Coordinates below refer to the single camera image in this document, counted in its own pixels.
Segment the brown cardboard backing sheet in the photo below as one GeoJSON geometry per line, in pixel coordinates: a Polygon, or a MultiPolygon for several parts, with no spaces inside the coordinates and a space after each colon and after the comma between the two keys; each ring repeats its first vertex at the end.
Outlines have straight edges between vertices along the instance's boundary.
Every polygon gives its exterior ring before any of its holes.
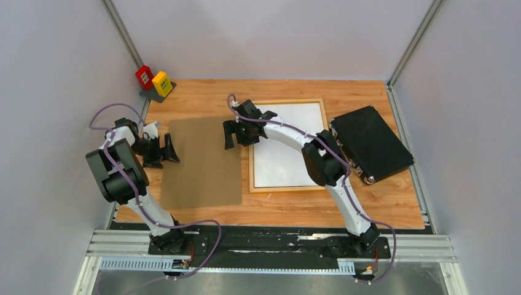
{"type": "Polygon", "coordinates": [[[166,162],[160,204],[166,210],[240,205],[241,158],[225,149],[224,117],[171,120],[168,132],[179,163],[166,162]]]}

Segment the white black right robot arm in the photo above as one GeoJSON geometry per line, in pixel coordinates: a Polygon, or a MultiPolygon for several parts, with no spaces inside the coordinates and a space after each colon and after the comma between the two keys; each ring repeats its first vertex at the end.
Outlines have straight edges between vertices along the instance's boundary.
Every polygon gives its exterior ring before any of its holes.
{"type": "Polygon", "coordinates": [[[340,210],[352,236],[354,254],[364,257],[372,252],[380,232],[350,184],[351,170],[333,134],[329,130],[312,133],[291,125],[275,112],[262,112],[251,100],[239,103],[234,94],[227,97],[226,103],[235,118],[223,123],[225,148],[250,146],[265,138],[299,152],[310,179],[328,191],[340,210]]]}

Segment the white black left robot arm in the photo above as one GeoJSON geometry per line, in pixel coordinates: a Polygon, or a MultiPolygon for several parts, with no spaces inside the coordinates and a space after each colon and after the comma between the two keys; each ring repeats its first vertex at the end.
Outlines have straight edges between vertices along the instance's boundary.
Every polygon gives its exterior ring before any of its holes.
{"type": "Polygon", "coordinates": [[[125,117],[105,133],[104,143],[85,158],[103,197],[132,209],[150,229],[151,244],[161,251],[183,253],[188,237],[180,223],[153,198],[145,168],[163,168],[163,162],[179,163],[171,135],[160,144],[155,124],[138,131],[136,122],[125,117]]]}

